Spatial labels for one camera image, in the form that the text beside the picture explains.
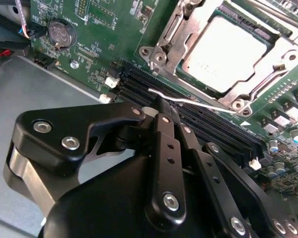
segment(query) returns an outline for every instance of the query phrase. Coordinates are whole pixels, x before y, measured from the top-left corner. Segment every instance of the white slot latch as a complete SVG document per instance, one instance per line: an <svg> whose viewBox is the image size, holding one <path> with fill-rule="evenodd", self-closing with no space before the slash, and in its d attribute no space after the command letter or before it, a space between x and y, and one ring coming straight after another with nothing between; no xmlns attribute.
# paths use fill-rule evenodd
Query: white slot latch
<svg viewBox="0 0 298 238"><path fill-rule="evenodd" d="M120 78L107 77L105 80L105 84L110 88L115 88L118 85L119 81Z"/></svg>
<svg viewBox="0 0 298 238"><path fill-rule="evenodd" d="M108 104L110 103L111 98L108 97L106 94L102 94L100 95L99 100L104 104Z"/></svg>
<svg viewBox="0 0 298 238"><path fill-rule="evenodd" d="M252 161L248 162L249 166L252 167L254 170L260 170L262 165L258 161L258 159L253 159Z"/></svg>

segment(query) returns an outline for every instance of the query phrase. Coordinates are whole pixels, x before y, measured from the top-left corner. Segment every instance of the red wire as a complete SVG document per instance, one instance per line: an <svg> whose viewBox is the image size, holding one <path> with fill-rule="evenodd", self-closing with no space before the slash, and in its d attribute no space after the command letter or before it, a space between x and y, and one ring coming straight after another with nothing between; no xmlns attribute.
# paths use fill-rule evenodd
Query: red wire
<svg viewBox="0 0 298 238"><path fill-rule="evenodd" d="M11 51L10 50L5 50L3 52L0 52L0 56L10 56L11 55Z"/></svg>

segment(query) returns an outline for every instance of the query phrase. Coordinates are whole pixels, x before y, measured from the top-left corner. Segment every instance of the motherboard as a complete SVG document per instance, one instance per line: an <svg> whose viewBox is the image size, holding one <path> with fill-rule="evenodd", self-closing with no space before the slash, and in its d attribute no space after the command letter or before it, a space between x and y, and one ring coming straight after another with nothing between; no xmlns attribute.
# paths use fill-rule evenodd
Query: motherboard
<svg viewBox="0 0 298 238"><path fill-rule="evenodd" d="M298 22L298 0L260 2ZM132 65L175 96L218 108L207 110L240 130L236 141L263 142L267 152L244 170L298 194L298 27L247 0L32 0L31 18L47 28L34 52L102 102L123 88L116 69Z"/></svg>

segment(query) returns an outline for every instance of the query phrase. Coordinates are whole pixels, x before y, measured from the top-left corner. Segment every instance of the black memory slot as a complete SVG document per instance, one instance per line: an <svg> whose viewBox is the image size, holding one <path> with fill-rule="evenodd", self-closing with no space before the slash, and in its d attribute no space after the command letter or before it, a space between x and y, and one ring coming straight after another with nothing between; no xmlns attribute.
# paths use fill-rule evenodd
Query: black memory slot
<svg viewBox="0 0 298 238"><path fill-rule="evenodd" d="M125 67L121 81L118 87L112 90L112 93L116 95L115 100L134 102L143 107L149 106L156 97L155 94L148 92L148 88L159 90L170 97L186 97L132 65ZM248 163L254 157L263 157L263 150L266 148L265 142L212 111L184 104L182 107L178 107L178 112L181 121L193 129L201 145L207 142L218 144L239 165Z"/></svg>

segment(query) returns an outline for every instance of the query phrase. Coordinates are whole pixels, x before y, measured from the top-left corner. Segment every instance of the mounting hole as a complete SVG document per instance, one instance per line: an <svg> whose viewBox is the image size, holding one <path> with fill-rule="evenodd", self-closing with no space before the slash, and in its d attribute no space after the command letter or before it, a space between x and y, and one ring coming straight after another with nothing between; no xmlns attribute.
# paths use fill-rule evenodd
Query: mounting hole
<svg viewBox="0 0 298 238"><path fill-rule="evenodd" d="M171 163L171 164L174 164L174 163L175 163L174 159L171 158L171 157L169 157L169 158L167 159L167 161L168 161L169 163Z"/></svg>
<svg viewBox="0 0 298 238"><path fill-rule="evenodd" d="M245 110L242 112L242 114L243 114L244 116L248 116L248 115L250 114L250 111L249 111L248 109L245 109Z"/></svg>
<svg viewBox="0 0 298 238"><path fill-rule="evenodd" d="M295 55L289 56L289 60L295 60L295 59L296 59L296 56Z"/></svg>
<svg viewBox="0 0 298 238"><path fill-rule="evenodd" d="M19 14L19 10L18 10L18 8L16 8L15 6L12 8L12 10L13 10L13 12L14 12L15 14Z"/></svg>
<svg viewBox="0 0 298 238"><path fill-rule="evenodd" d="M148 51L147 49L143 49L143 50L141 51L141 54L142 54L143 56L147 56L147 55L149 55L149 51Z"/></svg>
<svg viewBox="0 0 298 238"><path fill-rule="evenodd" d="M219 178L218 177L213 177L213 180L217 183L217 184L220 184L220 180L219 180Z"/></svg>
<svg viewBox="0 0 298 238"><path fill-rule="evenodd" d="M188 9L189 11L191 11L191 10L193 9L193 6L192 6L191 4L188 4L188 5L187 5L187 9Z"/></svg>

